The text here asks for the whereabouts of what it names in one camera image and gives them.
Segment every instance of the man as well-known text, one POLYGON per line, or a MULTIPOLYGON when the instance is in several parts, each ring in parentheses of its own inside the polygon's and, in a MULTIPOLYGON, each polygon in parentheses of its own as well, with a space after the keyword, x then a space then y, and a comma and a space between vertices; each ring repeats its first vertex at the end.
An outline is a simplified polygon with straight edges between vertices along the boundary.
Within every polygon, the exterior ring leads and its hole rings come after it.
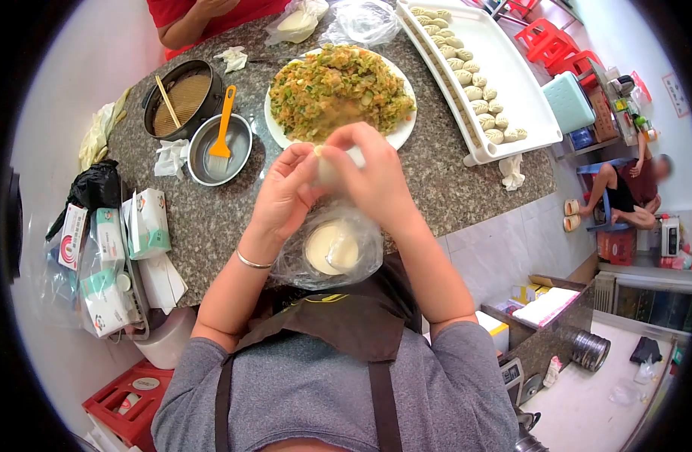
POLYGON ((225 30, 284 10, 288 0, 148 0, 170 59, 225 30))
POLYGON ((619 170, 609 163, 600 167, 589 203, 579 207, 582 216, 592 214, 606 188, 612 224, 625 221, 638 229, 652 229, 655 225, 655 212, 660 208, 658 184, 672 174, 672 160, 664 154, 653 158, 642 134, 637 136, 637 142, 638 158, 619 170))
POLYGON ((493 340, 416 208, 396 150, 364 122, 325 144, 354 204, 394 238, 399 265, 385 256, 365 281, 306 295, 242 336, 270 264, 324 193, 311 185, 313 145, 284 150, 200 305, 152 423, 157 450, 513 450, 518 424, 493 340), (363 170, 344 152, 353 144, 363 170))

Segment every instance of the blue stool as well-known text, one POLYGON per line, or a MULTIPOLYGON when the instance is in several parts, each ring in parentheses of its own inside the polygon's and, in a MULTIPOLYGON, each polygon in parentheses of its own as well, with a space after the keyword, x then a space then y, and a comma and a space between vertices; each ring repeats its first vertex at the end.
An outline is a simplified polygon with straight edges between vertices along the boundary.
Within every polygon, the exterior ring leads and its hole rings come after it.
MULTIPOLYGON (((609 163, 614 167, 621 167, 627 165, 634 158, 615 158, 613 160, 603 162, 603 163, 593 163, 592 165, 578 166, 576 169, 577 174, 596 174, 600 172, 600 168, 605 164, 609 163)), ((605 189, 604 194, 602 194, 602 202, 605 206, 605 222, 602 224, 597 224, 594 226, 588 226, 588 231, 621 231, 623 229, 629 229, 628 223, 614 223, 612 224, 612 209, 610 208, 610 198, 607 196, 607 189, 605 189)))

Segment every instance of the white plastic tray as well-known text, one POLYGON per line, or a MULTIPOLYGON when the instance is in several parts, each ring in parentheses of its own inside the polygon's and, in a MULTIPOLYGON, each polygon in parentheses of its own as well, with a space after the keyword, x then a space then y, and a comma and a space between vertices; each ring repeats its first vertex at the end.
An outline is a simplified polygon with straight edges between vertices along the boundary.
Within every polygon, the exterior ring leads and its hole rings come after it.
POLYGON ((509 37, 486 11, 465 6, 458 0, 398 0, 396 14, 446 97, 469 148, 469 155, 464 159, 468 166, 544 148, 562 140, 554 113, 532 71, 509 37), (496 88, 497 99, 504 106, 510 127, 525 129, 527 139, 495 145, 486 138, 446 59, 409 11, 414 6, 444 8, 451 12, 449 29, 464 41, 467 50, 474 53, 474 61, 487 77, 487 86, 496 88), (476 143, 469 137, 466 123, 470 123, 476 131, 476 143))

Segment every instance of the stainless steel bowl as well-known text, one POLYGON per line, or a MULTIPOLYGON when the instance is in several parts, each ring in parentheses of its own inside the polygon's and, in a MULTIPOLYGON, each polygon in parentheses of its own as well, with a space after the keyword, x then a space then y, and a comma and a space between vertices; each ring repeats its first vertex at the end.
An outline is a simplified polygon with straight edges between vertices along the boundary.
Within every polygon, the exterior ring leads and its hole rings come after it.
POLYGON ((248 157, 251 156, 253 134, 251 126, 242 116, 232 113, 228 123, 228 131, 225 133, 225 143, 230 149, 230 161, 227 169, 211 164, 209 149, 218 139, 220 118, 222 115, 213 116, 205 121, 192 136, 188 149, 188 169, 192 178, 202 185, 216 186, 228 182, 240 173, 248 157))

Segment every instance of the countertop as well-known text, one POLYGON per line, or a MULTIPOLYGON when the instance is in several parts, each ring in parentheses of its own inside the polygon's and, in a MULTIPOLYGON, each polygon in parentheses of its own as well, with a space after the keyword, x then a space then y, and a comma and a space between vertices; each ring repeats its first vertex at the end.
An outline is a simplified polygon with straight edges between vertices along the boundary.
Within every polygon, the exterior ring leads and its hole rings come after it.
MULTIPOLYGON (((124 109, 127 117, 113 130, 109 158, 119 161, 119 174, 132 188, 148 187, 165 192, 172 250, 169 257, 189 290, 179 307, 200 303, 208 286, 233 253, 251 219, 255 198, 263 175, 280 154, 281 148, 266 128, 263 101, 270 79, 281 68, 278 64, 247 64, 242 70, 225 74, 226 65, 213 55, 230 46, 244 46, 244 52, 258 56, 295 55, 318 47, 316 41, 329 21, 329 15, 314 34, 300 44, 280 43, 266 48, 264 27, 277 15, 264 17, 226 31, 168 61, 137 83, 124 109), (233 111, 251 123, 253 145, 249 161, 241 173, 225 185, 197 184, 184 167, 186 179, 155 177, 159 142, 144 128, 140 103, 154 84, 154 75, 167 72, 189 59, 210 63, 223 79, 224 86, 238 88, 233 111)), ((374 51, 393 61, 409 79, 419 108, 414 131, 399 150, 406 182, 414 201, 436 237, 518 208, 556 190, 552 169, 544 149, 523 155, 524 185, 506 192, 496 162, 467 168, 461 159, 468 154, 449 106, 421 56, 406 34, 374 51)), ((386 240, 386 251, 393 244, 386 240)))

